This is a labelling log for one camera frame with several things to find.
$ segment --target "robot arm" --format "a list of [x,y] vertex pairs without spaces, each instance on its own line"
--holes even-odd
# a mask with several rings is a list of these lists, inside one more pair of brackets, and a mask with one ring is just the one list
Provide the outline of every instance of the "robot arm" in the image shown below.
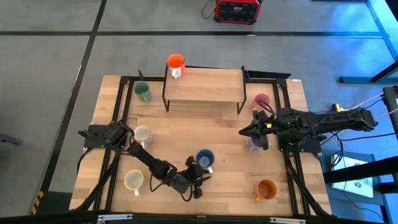
[[[171,186],[180,194],[184,194],[189,188],[191,188],[191,196],[194,198],[200,198],[202,196],[200,186],[205,180],[210,178],[203,177],[203,174],[207,174],[208,171],[199,166],[199,164],[195,162],[193,156],[188,157],[185,162],[187,169],[177,172],[177,168],[175,166],[167,161],[154,158],[138,142],[130,142],[131,144],[127,150],[120,148],[129,134],[131,135],[131,138],[134,136],[134,131],[122,122],[108,124],[101,134],[92,134],[87,130],[79,131],[78,133],[84,138],[95,138],[101,144],[105,145],[106,148],[110,148],[124,155],[138,158],[149,168],[153,177],[159,180],[162,184]],[[109,165],[103,178],[98,181],[97,186],[85,199],[82,205],[77,208],[77,210],[87,210],[96,195],[98,195],[100,190],[103,188],[110,175],[113,172],[116,172],[115,164],[117,161],[115,161],[115,158],[116,157],[114,157],[114,161],[111,165]]]
[[282,108],[268,117],[264,111],[253,111],[252,123],[239,131],[240,135],[260,139],[264,150],[268,149],[267,134],[278,134],[285,142],[296,144],[308,138],[324,140],[322,134],[352,129],[372,131],[377,126],[370,111],[359,108],[342,112],[316,114]]

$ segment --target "pink mug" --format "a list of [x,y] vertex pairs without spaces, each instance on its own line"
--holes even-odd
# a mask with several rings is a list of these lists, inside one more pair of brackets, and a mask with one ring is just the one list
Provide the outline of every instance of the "pink mug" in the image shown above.
[[266,102],[268,105],[269,105],[269,103],[271,102],[271,100],[269,99],[269,97],[268,97],[267,95],[265,95],[265,94],[263,94],[263,93],[259,93],[259,94],[256,95],[256,97],[254,97],[253,103],[252,103],[252,105],[251,105],[251,107],[250,107],[250,109],[251,109],[252,111],[254,111],[254,110],[262,111],[262,110],[264,110],[264,109],[262,108],[262,106],[260,106],[259,101],[264,101],[264,102]]

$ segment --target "wooden tabletop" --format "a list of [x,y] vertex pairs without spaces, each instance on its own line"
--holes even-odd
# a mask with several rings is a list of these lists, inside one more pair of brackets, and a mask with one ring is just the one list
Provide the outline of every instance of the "wooden tabletop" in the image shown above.
[[[105,76],[96,103],[92,122],[108,124],[111,121],[114,101],[118,92],[120,76]],[[171,187],[161,186],[155,192],[149,190],[150,172],[138,159],[121,156],[111,210],[115,212],[207,214],[207,215],[277,215],[291,216],[287,176],[283,155],[279,151],[277,138],[269,135],[269,149],[248,152],[244,136],[238,131],[252,120],[250,106],[258,93],[265,93],[274,99],[271,84],[246,84],[247,103],[240,114],[236,105],[223,102],[182,102],[174,103],[166,112],[162,101],[163,82],[148,82],[152,101],[144,103],[132,97],[127,125],[148,125],[154,140],[147,148],[154,157],[174,164],[179,170],[186,169],[185,159],[195,155],[200,149],[211,149],[215,154],[214,174],[202,185],[203,196],[184,202]],[[300,80],[287,80],[291,106],[297,110],[307,110],[307,104]],[[283,94],[280,89],[283,105]],[[127,87],[121,102],[126,98]],[[275,102],[271,100],[274,110]],[[79,206],[93,190],[100,175],[103,149],[94,149],[81,162],[80,171],[73,191],[70,208]],[[331,212],[322,169],[313,154],[300,153],[305,183],[315,200],[327,212]],[[128,190],[123,179],[132,169],[144,174],[140,196]],[[269,179],[276,183],[277,196],[272,200],[254,203],[253,187],[258,181]],[[104,188],[101,208],[108,186]],[[303,213],[301,195],[296,186],[298,209]]]
[[167,70],[166,100],[243,101],[243,74],[240,69],[185,68],[182,78]]

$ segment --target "mug handle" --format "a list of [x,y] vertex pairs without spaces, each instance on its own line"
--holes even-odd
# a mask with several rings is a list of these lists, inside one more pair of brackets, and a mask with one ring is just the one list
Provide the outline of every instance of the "mug handle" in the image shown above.
[[211,167],[207,167],[207,170],[209,171],[210,174],[213,174],[213,169]]
[[257,197],[254,199],[254,203],[258,203],[261,200],[260,196],[257,195]]
[[174,78],[181,77],[181,67],[180,68],[172,68],[172,76]]
[[249,147],[249,152],[251,152],[251,151],[253,151],[254,150],[254,146],[253,145],[250,145],[250,147]]

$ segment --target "black cable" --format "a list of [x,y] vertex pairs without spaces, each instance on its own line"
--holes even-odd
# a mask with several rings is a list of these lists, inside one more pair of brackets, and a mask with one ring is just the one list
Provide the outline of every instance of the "black cable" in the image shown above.
[[353,138],[353,139],[342,139],[341,141],[354,141],[354,140],[358,140],[358,139],[378,138],[378,137],[390,136],[390,135],[396,135],[396,133],[380,134],[380,135],[377,135],[377,136],[366,136],[366,137],[359,137],[359,138]]
[[266,103],[265,101],[259,100],[259,105],[260,105],[264,110],[270,112],[271,114],[275,114],[275,113],[274,113],[274,110],[271,108],[271,106],[269,106],[269,104]]
[[80,163],[83,160],[83,158],[92,150],[93,148],[87,148],[87,150],[80,156],[79,161],[77,162],[77,172],[76,175],[79,174],[79,169],[80,169]]
[[326,139],[326,141],[324,141],[321,145],[323,145],[324,143],[326,143],[326,142],[328,142],[331,138],[333,138],[334,136],[337,136],[337,134],[340,132],[340,131],[337,131],[337,132],[335,132],[335,133],[332,133],[332,136],[330,136],[328,139]]
[[296,145],[296,151],[294,151],[293,154],[291,154],[291,155],[289,156],[289,158],[294,157],[294,156],[299,152],[299,144],[296,143],[295,145]]
[[315,134],[315,128],[314,128],[314,126],[312,126],[311,121],[309,120],[309,118],[307,117],[307,115],[305,115],[305,113],[303,113],[302,115],[304,116],[305,119],[307,119],[307,122],[308,122],[308,124],[309,124],[310,127],[311,127],[312,134]]
[[[344,155],[343,155],[343,163],[344,163],[344,168],[346,168],[346,161],[344,160]],[[346,182],[344,183],[344,188],[343,188],[343,194],[344,194],[344,196],[345,196],[346,198],[348,198],[348,200],[350,200],[350,202],[351,202],[357,209],[362,209],[362,210],[367,210],[367,211],[373,212],[373,213],[375,213],[376,215],[378,215],[378,217],[384,222],[384,219],[383,219],[377,212],[375,212],[375,211],[373,211],[373,210],[371,210],[371,209],[368,209],[368,208],[359,208],[359,207],[346,195],[345,190],[346,190],[347,181],[348,181],[348,173],[347,173],[347,172],[346,172],[346,176],[347,176],[347,179],[346,179]]]
[[[331,155],[329,155],[329,156],[326,157],[325,160],[324,160],[324,163],[325,163],[325,165],[326,165],[327,167],[332,168],[332,167],[334,167],[334,166],[337,166],[337,164],[339,164],[339,163],[341,162],[342,158],[343,158],[343,151],[344,151],[344,149],[343,149],[343,143],[341,142],[341,139],[340,139],[339,137],[337,137],[337,145],[340,147],[340,150],[337,151],[337,152],[335,152],[335,153],[333,153],[333,154],[331,154]],[[332,156],[334,156],[334,155],[337,155],[337,157],[331,162],[330,165],[328,165],[327,160],[328,160],[329,158],[331,158]]]
[[382,101],[382,100],[383,100],[383,99],[381,99],[381,100],[377,100],[376,102],[372,103],[372,105],[370,105],[370,106],[366,107],[365,109],[368,109],[369,107],[371,107],[371,106],[375,105],[377,102],[380,102],[380,101]]
[[185,199],[185,197],[184,197],[183,194],[181,194],[181,198],[182,198],[182,200],[184,200],[185,202],[189,202],[189,201],[191,201],[191,199],[192,199],[192,195],[193,195],[193,189],[192,189],[192,185],[190,185],[190,194],[189,194],[188,199]]
[[130,134],[130,140],[129,140],[130,146],[132,145],[132,134]]
[[321,161],[321,159],[319,158],[318,154],[317,154],[316,152],[313,152],[312,154],[319,160],[319,163],[320,163],[321,166],[322,166],[322,161]]
[[151,175],[150,175],[150,178],[149,178],[149,190],[150,190],[151,192],[154,192],[154,191],[157,190],[160,186],[164,185],[163,183],[160,183],[158,186],[155,187],[155,189],[152,189],[152,177],[153,177],[153,176],[154,176],[154,175],[151,174]]
[[207,6],[211,1],[213,1],[213,0],[209,0],[209,1],[205,4],[205,6],[203,6],[203,8],[201,9],[201,17],[202,17],[203,19],[208,19],[208,18],[210,18],[210,16],[213,15],[213,13],[216,11],[216,8],[214,8],[208,17],[205,17],[205,16],[203,15],[203,10],[205,10],[206,6]]
[[117,172],[116,164],[118,163],[117,157],[114,156],[112,163],[106,169],[105,175],[99,178],[98,183],[95,185],[94,189],[87,196],[87,198],[83,201],[83,203],[76,208],[76,210],[88,210],[90,205],[93,203],[94,198],[99,194],[101,189],[104,187],[105,183],[108,181],[109,177]]

